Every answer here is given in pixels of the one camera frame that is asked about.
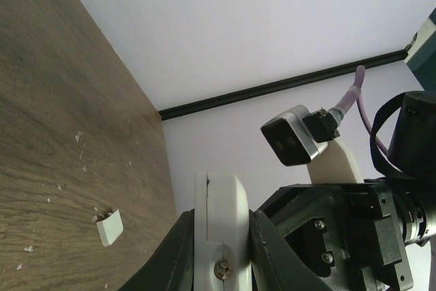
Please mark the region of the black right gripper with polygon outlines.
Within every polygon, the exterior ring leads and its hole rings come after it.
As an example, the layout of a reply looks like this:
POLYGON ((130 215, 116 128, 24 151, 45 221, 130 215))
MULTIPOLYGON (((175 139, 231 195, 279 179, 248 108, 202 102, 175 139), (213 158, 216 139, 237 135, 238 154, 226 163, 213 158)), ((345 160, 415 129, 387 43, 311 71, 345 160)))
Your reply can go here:
POLYGON ((384 183, 290 185, 259 209, 329 290, 409 290, 393 191, 384 183))

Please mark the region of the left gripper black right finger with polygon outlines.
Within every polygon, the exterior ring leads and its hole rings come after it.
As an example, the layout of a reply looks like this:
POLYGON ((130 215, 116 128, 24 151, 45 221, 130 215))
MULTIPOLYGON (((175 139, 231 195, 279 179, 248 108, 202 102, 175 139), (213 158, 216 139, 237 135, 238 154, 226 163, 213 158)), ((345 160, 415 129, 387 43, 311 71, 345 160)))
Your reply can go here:
POLYGON ((250 259, 254 290, 330 289, 300 260, 263 211, 250 212, 250 259))

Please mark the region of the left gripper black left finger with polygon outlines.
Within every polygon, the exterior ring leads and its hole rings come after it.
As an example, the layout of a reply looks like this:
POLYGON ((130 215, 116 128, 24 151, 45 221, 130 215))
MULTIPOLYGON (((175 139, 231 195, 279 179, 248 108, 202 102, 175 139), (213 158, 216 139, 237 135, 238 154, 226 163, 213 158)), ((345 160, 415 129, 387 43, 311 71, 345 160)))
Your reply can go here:
POLYGON ((185 211, 121 291, 193 290, 194 210, 185 211))

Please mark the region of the white remote control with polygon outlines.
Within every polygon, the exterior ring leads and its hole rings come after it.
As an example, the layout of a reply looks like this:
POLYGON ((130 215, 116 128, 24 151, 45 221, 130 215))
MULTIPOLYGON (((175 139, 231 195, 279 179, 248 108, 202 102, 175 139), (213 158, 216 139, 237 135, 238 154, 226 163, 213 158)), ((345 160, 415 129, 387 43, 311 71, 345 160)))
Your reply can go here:
POLYGON ((194 290, 252 290, 249 207, 235 174, 196 174, 194 290))

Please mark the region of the white battery cover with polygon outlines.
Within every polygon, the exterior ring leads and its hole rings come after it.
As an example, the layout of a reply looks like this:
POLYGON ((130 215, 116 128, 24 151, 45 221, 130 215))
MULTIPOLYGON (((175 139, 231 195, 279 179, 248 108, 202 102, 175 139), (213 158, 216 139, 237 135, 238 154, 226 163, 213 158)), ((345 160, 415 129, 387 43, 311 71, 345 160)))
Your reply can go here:
POLYGON ((96 226, 104 247, 111 246, 124 231, 121 214, 118 209, 109 213, 106 218, 97 221, 96 226))

